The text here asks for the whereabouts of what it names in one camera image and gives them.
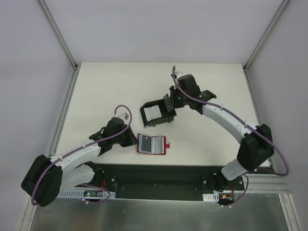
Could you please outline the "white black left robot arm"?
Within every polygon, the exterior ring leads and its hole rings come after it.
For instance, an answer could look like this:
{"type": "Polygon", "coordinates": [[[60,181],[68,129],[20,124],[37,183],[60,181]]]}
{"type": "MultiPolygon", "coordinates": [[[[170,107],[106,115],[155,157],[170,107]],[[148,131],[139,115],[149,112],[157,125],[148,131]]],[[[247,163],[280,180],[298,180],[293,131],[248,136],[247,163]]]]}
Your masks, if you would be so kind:
{"type": "Polygon", "coordinates": [[[130,124],[131,120],[123,116],[112,117],[105,127],[69,153],[53,157],[38,156],[21,183],[21,188],[31,197],[31,204],[41,207],[49,205],[65,190],[65,182],[70,182],[72,186],[83,183],[91,187],[99,186],[103,178],[93,160],[116,144],[123,148],[136,145],[138,140],[130,124]]]}

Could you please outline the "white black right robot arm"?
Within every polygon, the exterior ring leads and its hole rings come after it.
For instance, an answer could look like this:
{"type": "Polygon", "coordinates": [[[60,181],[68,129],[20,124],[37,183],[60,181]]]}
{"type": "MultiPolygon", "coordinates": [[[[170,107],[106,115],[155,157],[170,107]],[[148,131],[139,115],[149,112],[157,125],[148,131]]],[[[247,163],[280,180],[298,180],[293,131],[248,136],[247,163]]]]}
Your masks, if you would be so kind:
{"type": "Polygon", "coordinates": [[[176,77],[171,74],[174,86],[170,87],[173,108],[189,106],[230,133],[239,143],[237,156],[213,177],[212,182],[222,190],[229,189],[238,176],[255,170],[274,154],[269,126],[257,126],[240,119],[209,90],[201,91],[191,74],[176,77]]]}

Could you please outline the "red leather card holder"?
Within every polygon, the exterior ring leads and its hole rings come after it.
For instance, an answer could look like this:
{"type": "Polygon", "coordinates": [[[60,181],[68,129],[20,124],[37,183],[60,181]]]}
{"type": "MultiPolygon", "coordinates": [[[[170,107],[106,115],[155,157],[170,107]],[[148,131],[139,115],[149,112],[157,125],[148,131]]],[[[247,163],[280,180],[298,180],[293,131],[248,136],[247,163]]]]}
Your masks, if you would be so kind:
{"type": "Polygon", "coordinates": [[[166,136],[150,136],[152,137],[152,150],[150,153],[143,152],[141,148],[141,136],[145,134],[138,134],[139,144],[137,145],[137,153],[146,155],[166,155],[167,149],[170,148],[170,143],[167,142],[166,136]]]}

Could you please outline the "black card box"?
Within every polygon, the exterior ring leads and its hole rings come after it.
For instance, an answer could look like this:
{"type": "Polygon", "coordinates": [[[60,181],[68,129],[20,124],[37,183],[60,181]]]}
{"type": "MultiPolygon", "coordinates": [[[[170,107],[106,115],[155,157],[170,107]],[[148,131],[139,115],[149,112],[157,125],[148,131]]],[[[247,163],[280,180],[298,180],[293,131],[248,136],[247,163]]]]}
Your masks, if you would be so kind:
{"type": "Polygon", "coordinates": [[[175,109],[168,111],[165,100],[155,100],[146,102],[140,113],[144,127],[155,127],[163,123],[171,123],[177,115],[175,109]]]}

